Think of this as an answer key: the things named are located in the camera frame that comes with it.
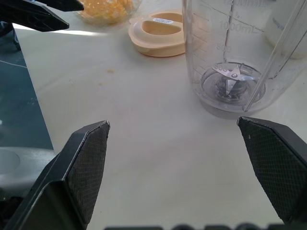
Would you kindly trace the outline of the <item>beige blender lid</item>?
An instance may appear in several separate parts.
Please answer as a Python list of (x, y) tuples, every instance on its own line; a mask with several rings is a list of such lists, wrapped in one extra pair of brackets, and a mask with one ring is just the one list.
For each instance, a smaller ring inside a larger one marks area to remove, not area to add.
[(185, 53), (182, 11), (153, 12), (129, 23), (128, 34), (138, 52), (156, 58)]

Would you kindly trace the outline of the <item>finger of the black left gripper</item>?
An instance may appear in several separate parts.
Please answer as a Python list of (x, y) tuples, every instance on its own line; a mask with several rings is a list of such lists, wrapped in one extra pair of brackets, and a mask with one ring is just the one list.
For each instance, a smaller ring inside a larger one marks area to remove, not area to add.
[(51, 7), (62, 12), (83, 11), (84, 6), (79, 0), (24, 0), (36, 11), (48, 11)]
[(0, 0), (0, 21), (41, 32), (65, 30), (69, 24), (46, 6), (30, 0)]

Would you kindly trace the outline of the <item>clear plastic blender jar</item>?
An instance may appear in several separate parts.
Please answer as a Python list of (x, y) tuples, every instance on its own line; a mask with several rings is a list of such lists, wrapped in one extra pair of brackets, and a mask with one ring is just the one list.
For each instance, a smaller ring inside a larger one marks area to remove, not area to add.
[[(264, 29), (276, 0), (183, 0), (186, 61), (193, 91), (208, 109), (252, 114), (274, 103), (307, 68), (307, 56), (282, 54), (284, 39), (307, 0), (299, 0), (278, 43)], [(240, 96), (226, 96), (213, 66), (244, 63), (258, 74)]]

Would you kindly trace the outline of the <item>clear glass bowl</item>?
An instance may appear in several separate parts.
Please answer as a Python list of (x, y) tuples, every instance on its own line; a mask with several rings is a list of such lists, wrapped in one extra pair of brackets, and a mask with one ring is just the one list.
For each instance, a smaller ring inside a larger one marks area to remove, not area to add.
[[(128, 16), (126, 16), (124, 19), (122, 19), (121, 21), (117, 22), (117, 23), (121, 23), (125, 20), (128, 20), (139, 8), (139, 6), (141, 5), (142, 3), (142, 0), (132, 0), (133, 1), (133, 4), (134, 4), (134, 9), (128, 13)], [(77, 15), (82, 19), (84, 20), (85, 22), (87, 23), (90, 23), (90, 24), (99, 24), (99, 25), (109, 25), (109, 24), (117, 24), (117, 23), (106, 23), (106, 22), (103, 22), (103, 21), (95, 21), (95, 20), (89, 20), (89, 19), (86, 19), (86, 18), (83, 18), (81, 15), (80, 15), (80, 12), (81, 11), (78, 11), (77, 12)]]

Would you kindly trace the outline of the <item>steel blender blade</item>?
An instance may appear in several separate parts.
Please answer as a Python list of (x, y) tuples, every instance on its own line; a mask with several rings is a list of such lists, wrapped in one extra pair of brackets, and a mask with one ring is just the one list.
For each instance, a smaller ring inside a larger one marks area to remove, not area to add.
[(244, 63), (219, 63), (213, 66), (224, 83), (226, 96), (240, 96), (248, 87), (248, 81), (257, 80), (258, 74)]

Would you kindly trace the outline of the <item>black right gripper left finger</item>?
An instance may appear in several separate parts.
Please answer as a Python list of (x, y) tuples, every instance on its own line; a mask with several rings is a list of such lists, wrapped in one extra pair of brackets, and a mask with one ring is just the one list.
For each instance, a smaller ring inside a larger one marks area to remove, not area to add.
[(108, 121), (73, 132), (24, 198), (0, 202), (0, 230), (86, 230), (106, 159)]

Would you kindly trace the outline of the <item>white blender base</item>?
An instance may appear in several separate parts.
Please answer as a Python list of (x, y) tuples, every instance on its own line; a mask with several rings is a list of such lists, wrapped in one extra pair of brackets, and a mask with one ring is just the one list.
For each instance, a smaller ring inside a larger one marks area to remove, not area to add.
[[(268, 41), (276, 46), (288, 21), (294, 17), (293, 11), (299, 0), (276, 0), (272, 5), (271, 14), (265, 25), (265, 35)], [(282, 54), (294, 49), (291, 58), (299, 59), (307, 56), (307, 2), (296, 18), (296, 22), (288, 30), (284, 39)]]

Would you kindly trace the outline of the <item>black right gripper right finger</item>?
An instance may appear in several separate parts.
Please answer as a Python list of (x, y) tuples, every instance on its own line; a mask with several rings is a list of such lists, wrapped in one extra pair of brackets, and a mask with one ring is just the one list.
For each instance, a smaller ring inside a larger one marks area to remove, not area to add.
[(307, 143), (289, 127), (268, 120), (237, 120), (262, 189), (286, 224), (307, 224)]

